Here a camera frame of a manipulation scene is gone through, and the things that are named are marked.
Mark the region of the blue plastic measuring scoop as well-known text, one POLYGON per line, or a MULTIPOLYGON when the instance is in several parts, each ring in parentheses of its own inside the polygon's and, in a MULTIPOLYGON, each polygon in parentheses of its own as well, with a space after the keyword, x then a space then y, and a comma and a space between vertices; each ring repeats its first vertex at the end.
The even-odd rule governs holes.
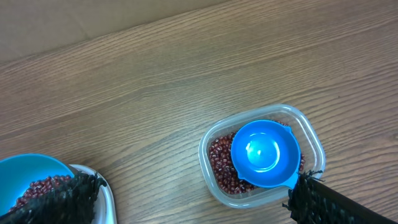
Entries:
POLYGON ((299 178, 301 150, 291 127, 257 120, 236 133, 231 160, 239 179, 265 189, 293 189, 299 178))

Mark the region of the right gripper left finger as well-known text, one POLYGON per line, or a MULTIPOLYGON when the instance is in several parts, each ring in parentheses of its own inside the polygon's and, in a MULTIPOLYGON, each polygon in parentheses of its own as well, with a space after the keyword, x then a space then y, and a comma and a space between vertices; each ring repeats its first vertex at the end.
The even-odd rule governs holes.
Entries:
POLYGON ((90 224, 95 218, 95 202, 106 181, 97 173, 78 172, 69 180, 61 180, 54 189, 41 196, 30 198, 20 207, 1 216, 1 223, 90 224))

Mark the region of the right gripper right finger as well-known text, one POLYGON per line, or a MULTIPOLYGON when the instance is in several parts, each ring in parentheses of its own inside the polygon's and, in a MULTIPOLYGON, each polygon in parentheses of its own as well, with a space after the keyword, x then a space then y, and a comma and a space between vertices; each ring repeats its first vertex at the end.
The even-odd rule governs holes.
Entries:
POLYGON ((301 224, 397 224, 323 184, 315 177, 322 171, 309 170, 298 175, 289 200, 282 206, 301 224))

